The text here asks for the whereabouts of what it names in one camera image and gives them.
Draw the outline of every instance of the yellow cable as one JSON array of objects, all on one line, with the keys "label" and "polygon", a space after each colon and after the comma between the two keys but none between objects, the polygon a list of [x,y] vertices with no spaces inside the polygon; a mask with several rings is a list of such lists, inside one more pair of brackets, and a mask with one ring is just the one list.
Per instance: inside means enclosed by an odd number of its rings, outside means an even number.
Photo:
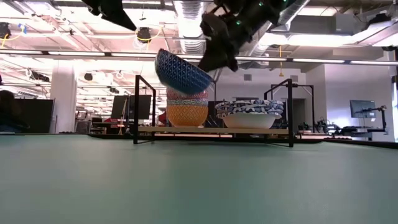
[{"label": "yellow cable", "polygon": [[147,51],[149,50],[149,45],[150,45],[150,42],[148,42],[148,44],[147,44]]},{"label": "yellow cable", "polygon": [[[282,57],[282,46],[281,45],[279,46],[279,57]],[[284,76],[284,74],[282,73],[282,62],[280,62],[280,74],[279,74],[279,76],[280,77]]]},{"label": "yellow cable", "polygon": [[6,43],[7,37],[8,37],[8,34],[6,34],[6,36],[4,36],[4,39],[2,40],[1,48],[4,47],[4,44]]},{"label": "yellow cable", "polygon": [[151,37],[151,38],[149,38],[149,39],[142,39],[142,38],[139,38],[139,37],[137,36],[137,39],[142,40],[142,41],[150,41],[150,40],[152,40],[152,39],[158,37],[159,34],[160,34],[160,32],[162,32],[162,29],[163,29],[163,28],[161,27],[161,28],[159,29],[158,33],[156,34],[156,36],[154,36],[154,37]]},{"label": "yellow cable", "polygon": [[10,40],[16,40],[16,39],[18,39],[22,34],[24,33],[24,27],[23,26],[21,26],[21,32],[18,34],[18,36],[16,36],[16,37],[13,37],[13,38],[11,38],[11,39],[7,39],[7,37],[8,37],[8,34],[6,34],[6,36],[2,39],[2,38],[0,38],[0,40],[2,40],[2,44],[1,44],[1,48],[3,48],[4,47],[4,44],[6,43],[6,41],[10,41]]}]

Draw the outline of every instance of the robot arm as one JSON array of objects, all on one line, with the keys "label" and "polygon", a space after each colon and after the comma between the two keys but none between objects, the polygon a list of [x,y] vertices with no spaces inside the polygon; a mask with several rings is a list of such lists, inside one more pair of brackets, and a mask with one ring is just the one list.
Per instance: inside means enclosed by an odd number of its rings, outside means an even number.
[{"label": "robot arm", "polygon": [[[123,10],[122,0],[82,0],[92,14],[102,14],[102,19],[135,31]],[[199,67],[206,71],[229,67],[238,69],[235,55],[246,42],[267,22],[277,24],[279,14],[295,0],[214,0],[217,5],[211,12],[202,15],[200,27],[206,36],[206,50]],[[225,13],[216,16],[223,8]]]}]

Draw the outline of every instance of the stacked bowls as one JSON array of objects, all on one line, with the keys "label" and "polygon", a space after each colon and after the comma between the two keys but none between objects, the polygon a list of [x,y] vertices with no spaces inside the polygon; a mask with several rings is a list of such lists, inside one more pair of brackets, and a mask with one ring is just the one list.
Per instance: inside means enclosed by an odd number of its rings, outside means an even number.
[{"label": "stacked bowls", "polygon": [[239,100],[219,103],[215,108],[217,118],[229,128],[269,129],[282,117],[283,105],[277,100]]},{"label": "stacked bowls", "polygon": [[175,127],[198,127],[207,119],[208,94],[186,95],[171,87],[167,90],[167,117]]}]

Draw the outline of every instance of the person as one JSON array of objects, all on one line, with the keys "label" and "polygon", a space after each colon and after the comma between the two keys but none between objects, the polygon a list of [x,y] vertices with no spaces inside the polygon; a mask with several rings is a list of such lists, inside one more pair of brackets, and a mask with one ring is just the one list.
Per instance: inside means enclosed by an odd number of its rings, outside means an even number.
[{"label": "person", "polygon": [[19,119],[19,108],[14,94],[7,90],[0,91],[0,132],[21,133],[29,128],[25,122]]}]

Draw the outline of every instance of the white pillar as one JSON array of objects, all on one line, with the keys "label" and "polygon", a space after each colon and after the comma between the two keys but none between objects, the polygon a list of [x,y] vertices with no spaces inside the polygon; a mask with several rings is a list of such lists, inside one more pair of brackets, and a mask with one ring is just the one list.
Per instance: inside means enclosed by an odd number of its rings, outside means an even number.
[{"label": "white pillar", "polygon": [[54,100],[51,133],[75,131],[77,78],[74,61],[55,60],[51,79]]}]

